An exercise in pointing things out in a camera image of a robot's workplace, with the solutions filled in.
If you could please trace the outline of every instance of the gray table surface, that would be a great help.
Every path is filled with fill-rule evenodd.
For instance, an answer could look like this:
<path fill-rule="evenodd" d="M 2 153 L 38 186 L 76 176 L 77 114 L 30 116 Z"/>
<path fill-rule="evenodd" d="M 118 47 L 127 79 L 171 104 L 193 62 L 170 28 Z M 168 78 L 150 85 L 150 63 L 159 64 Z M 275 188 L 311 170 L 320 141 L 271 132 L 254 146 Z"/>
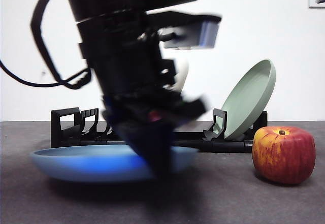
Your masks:
<path fill-rule="evenodd" d="M 241 153 L 199 153 L 189 169 L 164 183 L 61 182 L 29 159 L 50 147 L 50 123 L 2 122 L 1 224 L 325 223 L 325 121 L 269 125 L 298 126 L 314 136 L 316 166 L 302 184 L 263 180 L 251 154 Z"/>

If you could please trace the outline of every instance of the black dish rack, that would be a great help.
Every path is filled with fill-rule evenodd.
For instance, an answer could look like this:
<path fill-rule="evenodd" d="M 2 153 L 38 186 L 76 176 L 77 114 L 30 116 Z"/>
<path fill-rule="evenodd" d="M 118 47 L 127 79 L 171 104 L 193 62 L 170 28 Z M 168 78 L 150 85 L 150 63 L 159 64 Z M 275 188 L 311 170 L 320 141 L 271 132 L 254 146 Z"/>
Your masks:
<path fill-rule="evenodd" d="M 74 115 L 74 125 L 61 129 L 63 116 Z M 85 131 L 85 118 L 95 116 L 90 129 Z M 214 133 L 213 127 L 217 117 L 222 118 L 222 127 L 219 134 Z M 106 122 L 106 129 L 98 132 L 97 125 L 99 109 L 81 111 L 78 107 L 51 111 L 51 148 L 126 144 L 114 133 Z M 251 153 L 253 138 L 256 131 L 268 125 L 268 114 L 263 111 L 256 122 L 236 140 L 225 140 L 224 132 L 227 125 L 227 112 L 220 109 L 213 110 L 213 122 L 207 130 L 202 132 L 175 132 L 173 146 L 197 148 L 200 152 L 214 153 Z"/>

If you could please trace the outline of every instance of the green plate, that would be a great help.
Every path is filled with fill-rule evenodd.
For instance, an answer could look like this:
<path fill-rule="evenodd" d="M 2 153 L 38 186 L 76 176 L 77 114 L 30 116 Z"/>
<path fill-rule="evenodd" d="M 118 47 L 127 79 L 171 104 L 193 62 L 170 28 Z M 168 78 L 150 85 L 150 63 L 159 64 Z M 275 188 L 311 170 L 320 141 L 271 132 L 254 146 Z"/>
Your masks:
<path fill-rule="evenodd" d="M 266 59 L 252 67 L 237 83 L 222 107 L 227 112 L 225 139 L 240 137 L 254 124 L 269 102 L 275 80 L 274 65 Z M 218 118 L 214 132 L 218 134 L 221 127 L 222 119 Z"/>

